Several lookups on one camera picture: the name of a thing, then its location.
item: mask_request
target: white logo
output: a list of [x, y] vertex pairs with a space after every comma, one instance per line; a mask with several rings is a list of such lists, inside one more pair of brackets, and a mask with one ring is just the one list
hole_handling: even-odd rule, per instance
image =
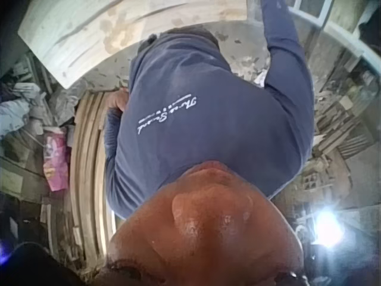
[[167, 120], [168, 116], [173, 114], [175, 111], [185, 107], [185, 109], [188, 109], [192, 106], [195, 106], [197, 104], [197, 97], [192, 97], [192, 94], [187, 94], [184, 97], [179, 98], [174, 103], [168, 105], [168, 107], [164, 107], [162, 110], [158, 110], [143, 119], [139, 120], [139, 126], [138, 126], [138, 135], [141, 133], [142, 129], [150, 125], [152, 122], [158, 121], [159, 123], [162, 123]]

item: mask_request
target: person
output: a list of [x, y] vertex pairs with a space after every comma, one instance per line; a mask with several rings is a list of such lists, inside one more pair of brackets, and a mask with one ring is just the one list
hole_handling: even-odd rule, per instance
[[110, 96], [107, 200], [126, 221], [98, 281], [256, 285], [302, 268], [269, 199], [310, 155], [313, 86], [287, 5], [261, 8], [264, 88], [232, 73], [210, 32], [185, 27], [144, 42], [129, 93]]

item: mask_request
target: nose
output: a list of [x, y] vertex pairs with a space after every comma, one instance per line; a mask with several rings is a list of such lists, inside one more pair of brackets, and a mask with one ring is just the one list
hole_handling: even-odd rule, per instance
[[249, 196], [219, 184], [177, 194], [172, 202], [176, 228], [194, 241], [211, 241], [211, 237], [230, 241], [240, 236], [251, 209]]

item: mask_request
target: blue sweatshirt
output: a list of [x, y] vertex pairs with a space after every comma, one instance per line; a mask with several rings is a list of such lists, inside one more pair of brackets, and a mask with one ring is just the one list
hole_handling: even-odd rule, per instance
[[235, 76], [207, 38], [167, 34], [139, 53], [130, 99], [105, 124], [107, 200], [129, 217], [188, 168], [224, 163], [268, 198], [301, 170], [314, 133], [304, 52], [283, 0], [262, 0], [271, 54], [265, 87]]

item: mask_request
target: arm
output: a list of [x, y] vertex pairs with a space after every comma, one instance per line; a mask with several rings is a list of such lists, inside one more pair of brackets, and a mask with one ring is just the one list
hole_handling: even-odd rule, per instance
[[262, 13], [271, 55], [265, 89], [287, 114], [302, 158], [306, 160], [314, 132], [314, 94], [304, 51], [283, 0], [262, 0]]
[[106, 197], [111, 209], [119, 216], [123, 213], [123, 208], [120, 199], [122, 195], [120, 184], [117, 182], [117, 175], [115, 173], [115, 157], [117, 154], [118, 134], [120, 128], [120, 118], [122, 110], [128, 102], [128, 94], [125, 92], [116, 92], [108, 98], [108, 111], [105, 119], [104, 127], [104, 142], [106, 153], [105, 165], [105, 181], [106, 181]]

